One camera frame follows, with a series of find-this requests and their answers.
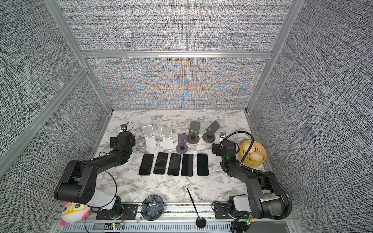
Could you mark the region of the black phone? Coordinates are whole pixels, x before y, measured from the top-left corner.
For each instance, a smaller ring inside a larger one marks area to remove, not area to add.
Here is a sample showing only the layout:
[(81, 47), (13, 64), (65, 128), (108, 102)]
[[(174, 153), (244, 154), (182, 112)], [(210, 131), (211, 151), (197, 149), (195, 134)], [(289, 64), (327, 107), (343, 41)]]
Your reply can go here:
[(197, 175), (198, 176), (209, 175), (208, 155), (205, 153), (197, 154)]

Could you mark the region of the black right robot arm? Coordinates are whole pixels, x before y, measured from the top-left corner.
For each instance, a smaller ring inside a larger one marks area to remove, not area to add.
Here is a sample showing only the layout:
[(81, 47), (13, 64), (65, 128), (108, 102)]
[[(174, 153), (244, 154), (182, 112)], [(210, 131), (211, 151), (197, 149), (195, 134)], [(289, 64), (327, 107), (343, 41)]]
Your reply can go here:
[(236, 159), (236, 143), (230, 140), (214, 143), (211, 148), (213, 154), (221, 157), (222, 170), (228, 176), (245, 183), (249, 212), (255, 218), (281, 220), (291, 214), (291, 198), (273, 172), (245, 167)]

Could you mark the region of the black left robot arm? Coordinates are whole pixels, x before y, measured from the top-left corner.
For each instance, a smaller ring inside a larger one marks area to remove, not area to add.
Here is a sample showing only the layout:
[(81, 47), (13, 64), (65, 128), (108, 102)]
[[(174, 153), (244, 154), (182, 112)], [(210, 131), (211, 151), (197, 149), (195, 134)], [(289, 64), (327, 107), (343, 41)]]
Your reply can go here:
[(124, 165), (130, 159), (136, 137), (129, 131), (120, 132), (110, 139), (107, 155), (89, 160), (71, 160), (57, 183), (54, 198), (59, 201), (83, 204), (98, 210), (111, 219), (123, 216), (120, 197), (96, 189), (97, 175)]

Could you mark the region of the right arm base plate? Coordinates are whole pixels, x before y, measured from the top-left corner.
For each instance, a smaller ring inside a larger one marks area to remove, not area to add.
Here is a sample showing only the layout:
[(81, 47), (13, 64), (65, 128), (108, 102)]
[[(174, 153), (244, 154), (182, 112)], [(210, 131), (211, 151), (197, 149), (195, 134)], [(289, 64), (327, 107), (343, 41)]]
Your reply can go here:
[(249, 204), (231, 204), (215, 202), (211, 205), (216, 219), (236, 219), (243, 213), (246, 213), (242, 218), (253, 218)]

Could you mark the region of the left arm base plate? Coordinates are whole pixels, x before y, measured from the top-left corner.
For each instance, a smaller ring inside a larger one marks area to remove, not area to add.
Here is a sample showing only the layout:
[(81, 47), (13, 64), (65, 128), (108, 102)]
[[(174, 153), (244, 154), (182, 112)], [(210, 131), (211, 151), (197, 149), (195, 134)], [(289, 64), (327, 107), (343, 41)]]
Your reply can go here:
[(138, 204), (122, 204), (122, 210), (102, 210), (96, 214), (96, 220), (135, 220), (138, 212)]

